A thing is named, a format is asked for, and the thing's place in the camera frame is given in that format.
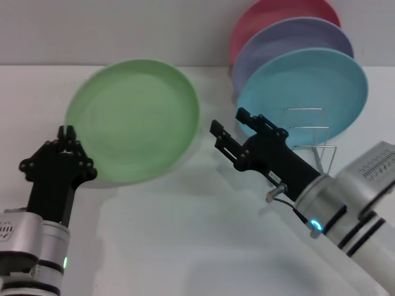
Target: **blue led light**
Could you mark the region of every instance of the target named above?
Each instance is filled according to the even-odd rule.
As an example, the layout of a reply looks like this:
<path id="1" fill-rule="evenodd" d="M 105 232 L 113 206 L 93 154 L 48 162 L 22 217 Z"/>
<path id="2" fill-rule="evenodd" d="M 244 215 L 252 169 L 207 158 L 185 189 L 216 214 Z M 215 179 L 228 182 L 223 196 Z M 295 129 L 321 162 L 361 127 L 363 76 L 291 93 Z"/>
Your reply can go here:
<path id="1" fill-rule="evenodd" d="M 319 231 L 322 230 L 322 226 L 321 226 L 321 224 L 320 224 L 317 220 L 311 219 L 311 220 L 310 220 L 310 224 L 311 224 L 312 226 L 314 226 L 315 228 L 317 228 Z"/>

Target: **white wall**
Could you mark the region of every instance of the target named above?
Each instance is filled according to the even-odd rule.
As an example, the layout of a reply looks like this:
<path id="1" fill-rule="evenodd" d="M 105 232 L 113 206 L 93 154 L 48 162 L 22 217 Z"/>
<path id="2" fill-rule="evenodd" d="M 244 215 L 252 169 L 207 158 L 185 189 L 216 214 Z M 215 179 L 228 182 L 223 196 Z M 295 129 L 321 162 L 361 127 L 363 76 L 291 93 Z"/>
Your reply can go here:
<path id="1" fill-rule="evenodd" d="M 253 0 L 0 0 L 0 64 L 226 65 Z M 395 1 L 330 0 L 363 65 L 395 65 Z"/>

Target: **white table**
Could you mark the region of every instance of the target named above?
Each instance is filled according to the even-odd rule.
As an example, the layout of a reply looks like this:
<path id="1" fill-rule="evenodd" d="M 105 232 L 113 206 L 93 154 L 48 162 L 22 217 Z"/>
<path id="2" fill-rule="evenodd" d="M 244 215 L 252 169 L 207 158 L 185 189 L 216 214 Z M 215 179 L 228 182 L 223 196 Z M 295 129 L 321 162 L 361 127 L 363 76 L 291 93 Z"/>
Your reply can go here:
<path id="1" fill-rule="evenodd" d="M 19 162 L 55 138 L 75 90 L 97 69 L 0 67 L 0 210 L 26 206 L 31 184 Z M 201 100 L 198 139 L 161 178 L 77 190 L 62 295 L 386 295 L 325 237 L 312 240 L 286 205 L 266 205 L 260 174 L 237 172 L 214 149 L 211 121 L 235 125 L 227 69 L 180 70 Z M 395 68 L 366 72 L 368 104 L 331 141 L 332 173 L 382 139 L 395 143 Z"/>

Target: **dish rack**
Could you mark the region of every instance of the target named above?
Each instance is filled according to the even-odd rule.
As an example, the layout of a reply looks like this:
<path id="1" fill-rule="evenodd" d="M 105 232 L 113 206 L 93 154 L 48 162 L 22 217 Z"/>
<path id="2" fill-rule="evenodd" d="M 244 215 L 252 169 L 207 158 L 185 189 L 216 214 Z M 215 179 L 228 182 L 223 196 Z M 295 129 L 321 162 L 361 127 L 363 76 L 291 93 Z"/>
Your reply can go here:
<path id="1" fill-rule="evenodd" d="M 312 151 L 312 153 L 314 154 L 314 160 L 315 160 L 315 164 L 317 166 L 317 170 L 322 174 L 322 175 L 328 175 L 332 164 L 333 164 L 333 160 L 335 159 L 335 155 L 336 155 L 336 151 L 338 150 L 338 148 L 336 146 L 332 146 L 332 145 L 327 145 L 328 139 L 330 137 L 330 133 L 331 133 L 331 128 L 330 126 L 323 126 L 322 122 L 323 122 L 323 117 L 324 117 L 324 109 L 323 108 L 285 108 L 283 109 L 280 118 L 278 120 L 277 126 L 281 126 L 282 121 L 284 120 L 285 115 L 287 114 L 287 112 L 301 112 L 301 111 L 307 111 L 307 112 L 320 112 L 320 119 L 318 122 L 317 126 L 289 126 L 287 128 L 285 128 L 286 130 L 313 130 L 315 132 L 315 139 L 314 139 L 314 143 L 312 145 L 296 145 L 293 146 L 291 149 L 292 150 L 301 150 L 301 149 L 309 149 Z M 320 131 L 325 131 L 326 130 L 326 138 L 325 138 L 325 142 L 320 145 L 318 143 L 318 134 Z M 323 165 L 322 165 L 322 159 L 324 156 L 324 152 L 325 149 L 331 149 L 332 150 L 332 156 L 331 156 L 331 160 L 330 163 L 328 165 L 328 169 L 324 170 Z"/>

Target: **purple plate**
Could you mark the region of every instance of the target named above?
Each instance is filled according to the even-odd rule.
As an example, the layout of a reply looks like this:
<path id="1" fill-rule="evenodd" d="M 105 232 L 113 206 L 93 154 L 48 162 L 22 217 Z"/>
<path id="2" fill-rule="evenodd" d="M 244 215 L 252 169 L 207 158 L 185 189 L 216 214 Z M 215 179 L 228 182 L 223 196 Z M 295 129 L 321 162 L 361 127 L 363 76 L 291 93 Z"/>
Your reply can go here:
<path id="1" fill-rule="evenodd" d="M 334 49 L 354 57 L 350 41 L 336 25 L 315 17 L 289 18 L 258 32 L 243 47 L 232 74 L 236 93 L 268 61 L 307 47 Z"/>

